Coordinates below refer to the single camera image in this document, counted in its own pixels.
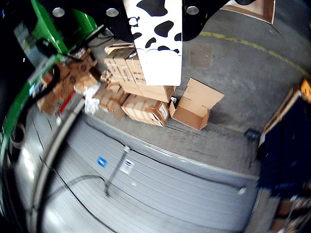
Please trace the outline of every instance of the black and white cow pattern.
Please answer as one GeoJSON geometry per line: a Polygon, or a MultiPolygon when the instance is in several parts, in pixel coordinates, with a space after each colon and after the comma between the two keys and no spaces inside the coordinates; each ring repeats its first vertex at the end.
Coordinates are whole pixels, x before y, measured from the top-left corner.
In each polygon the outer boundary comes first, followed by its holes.
{"type": "Polygon", "coordinates": [[[123,0],[123,3],[144,73],[153,61],[154,69],[169,63],[172,69],[174,64],[181,69],[182,0],[123,0]]]}

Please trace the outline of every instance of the cardboard box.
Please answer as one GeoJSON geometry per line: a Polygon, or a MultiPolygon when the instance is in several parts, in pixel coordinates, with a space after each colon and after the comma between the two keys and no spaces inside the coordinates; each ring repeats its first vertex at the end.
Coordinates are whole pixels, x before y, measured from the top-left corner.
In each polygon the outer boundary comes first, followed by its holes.
{"type": "Polygon", "coordinates": [[[275,0],[256,0],[249,5],[239,5],[235,1],[229,1],[222,10],[241,13],[243,15],[273,24],[276,10],[275,0]]]}
{"type": "Polygon", "coordinates": [[[167,103],[136,95],[130,95],[122,109],[132,120],[161,127],[165,126],[169,112],[167,103]]]}
{"type": "Polygon", "coordinates": [[[120,79],[119,76],[114,78],[120,82],[123,90],[127,93],[147,97],[168,103],[175,92],[174,86],[147,86],[145,83],[128,82],[120,79]]]}
{"type": "Polygon", "coordinates": [[[309,204],[310,199],[303,197],[297,198],[295,200],[283,199],[278,205],[276,216],[286,217],[290,213],[291,209],[299,210],[302,208],[308,208],[309,204]]]}
{"type": "Polygon", "coordinates": [[[200,130],[207,125],[212,107],[223,97],[224,94],[190,78],[177,108],[171,102],[170,115],[173,119],[200,130]]]}
{"type": "Polygon", "coordinates": [[[80,78],[78,78],[78,81],[75,83],[75,88],[78,89],[81,93],[83,93],[86,88],[89,88],[95,84],[97,84],[98,81],[94,78],[94,76],[89,72],[87,75],[84,75],[80,78]]]}
{"type": "Polygon", "coordinates": [[[114,93],[111,90],[107,90],[106,88],[106,83],[101,85],[93,98],[100,100],[100,108],[113,113],[117,120],[121,120],[125,116],[125,112],[121,109],[121,105],[128,97],[128,94],[126,94],[122,88],[120,88],[117,93],[114,93]]]}
{"type": "Polygon", "coordinates": [[[104,51],[106,54],[110,54],[113,50],[119,50],[124,48],[135,48],[135,45],[133,43],[120,43],[120,44],[112,44],[109,46],[106,46],[104,51]]]}
{"type": "Polygon", "coordinates": [[[308,101],[311,102],[311,81],[304,79],[300,85],[300,89],[302,93],[305,94],[308,101]]]}
{"type": "Polygon", "coordinates": [[[304,220],[305,220],[304,217],[298,217],[290,220],[289,223],[286,225],[285,218],[275,218],[273,220],[270,230],[277,233],[281,229],[285,228],[284,233],[293,232],[299,228],[299,226],[303,223],[304,220]]]}
{"type": "Polygon", "coordinates": [[[126,59],[126,63],[127,63],[128,68],[131,71],[131,74],[132,74],[135,82],[136,83],[146,83],[138,55],[135,55],[132,58],[126,59]]]}
{"type": "Polygon", "coordinates": [[[51,70],[50,70],[50,71],[46,72],[45,75],[43,75],[41,82],[42,82],[43,86],[45,88],[47,88],[47,86],[50,84],[50,82],[52,82],[52,80],[53,80],[53,75],[52,75],[51,70]]]}
{"type": "Polygon", "coordinates": [[[53,93],[63,100],[68,97],[68,95],[73,91],[74,85],[79,80],[79,74],[73,71],[62,81],[55,85],[53,88],[53,93]]]}
{"type": "Polygon", "coordinates": [[[59,80],[65,79],[66,76],[70,73],[70,67],[68,65],[60,64],[59,62],[57,62],[56,65],[60,71],[59,80]]]}
{"type": "Polygon", "coordinates": [[[133,76],[129,67],[127,66],[126,59],[135,52],[135,48],[124,48],[121,50],[113,50],[107,57],[105,57],[104,62],[108,69],[111,71],[112,75],[129,81],[133,81],[133,76]]]}
{"type": "Polygon", "coordinates": [[[117,93],[120,89],[120,82],[117,80],[110,80],[107,86],[107,90],[112,90],[114,93],[117,93]]]}
{"type": "Polygon", "coordinates": [[[85,53],[81,55],[79,59],[82,61],[71,61],[68,66],[71,69],[71,72],[77,73],[81,76],[85,75],[90,71],[92,67],[94,67],[97,64],[97,61],[93,61],[91,58],[91,55],[89,54],[90,50],[87,50],[85,53]]]}
{"type": "Polygon", "coordinates": [[[60,97],[50,91],[37,101],[37,106],[42,112],[52,115],[59,100],[60,97]]]}

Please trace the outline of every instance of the white paper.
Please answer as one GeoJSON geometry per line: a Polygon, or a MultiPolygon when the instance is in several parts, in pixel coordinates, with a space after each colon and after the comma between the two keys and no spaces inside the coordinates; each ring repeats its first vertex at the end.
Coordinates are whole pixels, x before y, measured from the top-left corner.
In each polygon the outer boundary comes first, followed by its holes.
{"type": "Polygon", "coordinates": [[[128,159],[126,159],[120,167],[120,171],[123,171],[126,174],[130,174],[131,170],[134,166],[134,163],[128,159]]]}
{"type": "Polygon", "coordinates": [[[182,1],[123,0],[123,3],[146,84],[179,86],[182,68],[182,1]]]}
{"type": "Polygon", "coordinates": [[[99,85],[95,84],[90,88],[87,88],[84,92],[83,95],[85,96],[85,106],[84,106],[84,111],[85,113],[89,114],[92,113],[95,114],[95,112],[99,109],[99,99],[93,98],[93,95],[98,91],[99,85]]]}
{"type": "Polygon", "coordinates": [[[166,119],[167,116],[168,116],[168,112],[166,111],[166,108],[165,108],[164,104],[161,105],[161,107],[159,108],[159,110],[161,111],[161,113],[162,113],[164,119],[166,119]]]}

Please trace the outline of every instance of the concrete floor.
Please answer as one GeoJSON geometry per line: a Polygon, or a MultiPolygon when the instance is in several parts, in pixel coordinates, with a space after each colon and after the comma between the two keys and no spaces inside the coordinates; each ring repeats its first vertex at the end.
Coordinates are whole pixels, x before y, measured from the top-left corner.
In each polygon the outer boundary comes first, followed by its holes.
{"type": "MultiPolygon", "coordinates": [[[[278,0],[274,26],[284,37],[268,23],[220,10],[203,29],[213,34],[202,33],[205,35],[184,42],[182,83],[175,95],[183,94],[190,77],[225,94],[211,110],[207,126],[199,132],[172,119],[165,129],[140,124],[137,131],[137,124],[130,123],[129,119],[118,123],[102,118],[135,137],[190,159],[258,175],[259,163],[248,170],[250,149],[242,133],[248,128],[262,131],[291,86],[311,73],[310,22],[310,9],[305,2],[278,0]],[[195,60],[191,60],[190,52],[198,45],[209,47],[209,52],[204,54],[209,58],[205,67],[196,67],[195,60]],[[150,138],[150,130],[158,138],[150,138]],[[199,144],[204,146],[197,150],[195,146],[199,144]]],[[[90,44],[99,42],[101,40],[95,39],[90,44]]],[[[105,69],[106,45],[93,48],[101,71],[105,69]]]]}

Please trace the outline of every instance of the open cardboard box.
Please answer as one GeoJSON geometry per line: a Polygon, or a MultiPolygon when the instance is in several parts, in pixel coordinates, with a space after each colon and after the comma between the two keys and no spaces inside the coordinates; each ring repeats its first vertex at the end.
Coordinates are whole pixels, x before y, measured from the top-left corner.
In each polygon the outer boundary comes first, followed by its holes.
{"type": "Polygon", "coordinates": [[[249,5],[243,6],[235,1],[229,1],[221,9],[241,13],[252,18],[273,24],[276,10],[276,0],[256,0],[249,5]]]}
{"type": "Polygon", "coordinates": [[[171,102],[170,115],[173,119],[200,130],[207,125],[212,107],[223,97],[224,94],[190,78],[177,108],[171,102]]]}

